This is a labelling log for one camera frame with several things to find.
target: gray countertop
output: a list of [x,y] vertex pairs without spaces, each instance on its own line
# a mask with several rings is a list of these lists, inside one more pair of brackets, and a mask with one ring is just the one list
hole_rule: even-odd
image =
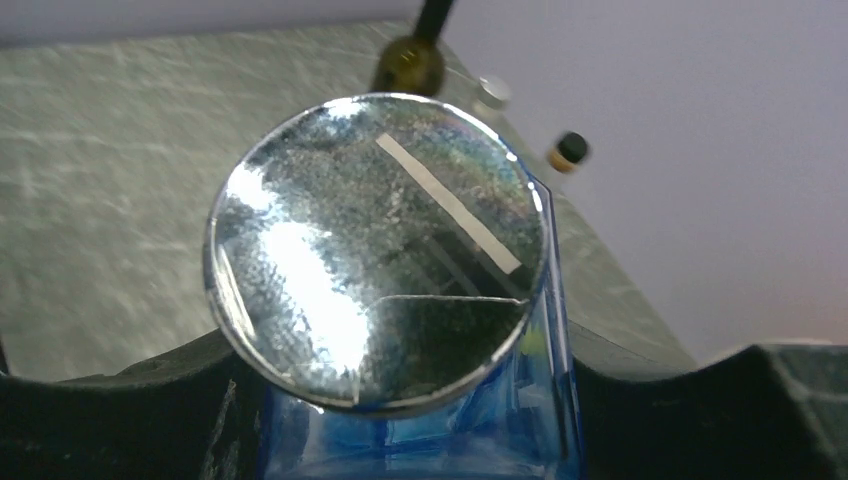
[[[200,247],[212,199],[265,132],[361,93],[395,22],[0,52],[0,332],[12,373],[114,373],[215,325]],[[474,81],[446,51],[442,100]],[[506,123],[494,125],[545,181]],[[694,366],[592,229],[556,199],[575,353]]]

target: wall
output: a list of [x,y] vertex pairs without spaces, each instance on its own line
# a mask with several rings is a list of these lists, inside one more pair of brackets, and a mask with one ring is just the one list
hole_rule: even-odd
[[410,18],[421,0],[0,0],[0,47]]
[[566,194],[697,360],[848,342],[848,3],[461,0],[446,38],[512,86]]

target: green glass bottle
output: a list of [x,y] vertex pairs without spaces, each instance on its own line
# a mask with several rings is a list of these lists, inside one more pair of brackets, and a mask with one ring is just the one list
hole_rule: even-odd
[[380,56],[372,92],[405,92],[432,97],[445,78],[439,34],[453,0],[427,0],[412,35],[389,43]]

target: blue glass jar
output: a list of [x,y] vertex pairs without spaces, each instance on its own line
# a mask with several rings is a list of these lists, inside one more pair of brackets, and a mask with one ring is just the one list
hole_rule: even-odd
[[581,478],[550,192],[488,127],[330,102],[248,153],[209,225],[213,311],[272,383],[260,479]]

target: reflective lid surface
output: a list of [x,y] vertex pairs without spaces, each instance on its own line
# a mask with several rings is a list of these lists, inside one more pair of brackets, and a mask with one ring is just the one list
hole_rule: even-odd
[[236,165],[209,217],[205,286],[238,353],[286,392],[346,411],[433,407],[521,333],[541,208],[516,156],[455,107],[333,100]]

